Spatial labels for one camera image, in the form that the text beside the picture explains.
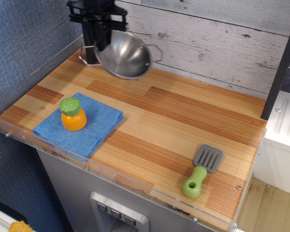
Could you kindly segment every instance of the orange toy fruit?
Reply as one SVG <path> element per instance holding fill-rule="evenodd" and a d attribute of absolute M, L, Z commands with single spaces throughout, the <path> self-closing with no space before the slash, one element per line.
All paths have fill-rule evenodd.
<path fill-rule="evenodd" d="M 8 232 L 33 232 L 33 230 L 24 221 L 16 221 L 11 224 Z"/>
<path fill-rule="evenodd" d="M 87 124 L 85 111 L 81 108 L 81 102 L 77 98 L 63 99 L 59 109 L 62 112 L 61 121 L 65 129 L 78 131 Z"/>

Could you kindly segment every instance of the wood panel wall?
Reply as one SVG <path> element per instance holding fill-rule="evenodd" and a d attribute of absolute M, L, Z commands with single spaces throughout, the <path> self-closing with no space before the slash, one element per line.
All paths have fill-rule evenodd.
<path fill-rule="evenodd" d="M 116 4 L 128 11 L 128 31 L 163 51 L 155 68 L 267 98 L 290 34 L 290 0 Z"/>

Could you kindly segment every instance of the slotted spatula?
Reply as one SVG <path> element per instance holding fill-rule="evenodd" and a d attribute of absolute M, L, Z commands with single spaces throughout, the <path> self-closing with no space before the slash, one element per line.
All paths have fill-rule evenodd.
<path fill-rule="evenodd" d="M 207 176 L 207 172 L 214 173 L 223 157 L 223 152 L 215 147 L 203 144 L 193 164 L 196 166 L 193 169 L 192 175 L 184 182 L 183 192 L 186 196 L 195 198 L 200 195 L 202 182 Z"/>

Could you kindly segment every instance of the screw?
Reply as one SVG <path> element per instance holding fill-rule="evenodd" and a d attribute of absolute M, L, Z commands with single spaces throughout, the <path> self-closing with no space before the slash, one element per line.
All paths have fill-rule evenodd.
<path fill-rule="evenodd" d="M 236 186 L 236 189 L 239 190 L 239 191 L 243 190 L 243 188 L 244 188 L 244 187 L 241 186 L 241 185 L 237 185 L 237 186 Z"/>

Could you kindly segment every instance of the blue textured wall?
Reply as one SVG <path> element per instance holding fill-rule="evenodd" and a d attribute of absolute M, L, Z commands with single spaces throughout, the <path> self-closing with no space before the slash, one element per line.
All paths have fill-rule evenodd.
<path fill-rule="evenodd" d="M 65 0 L 0 1 L 0 114 L 82 44 Z M 39 232 L 66 231 L 36 151 L 0 133 L 0 202 Z"/>

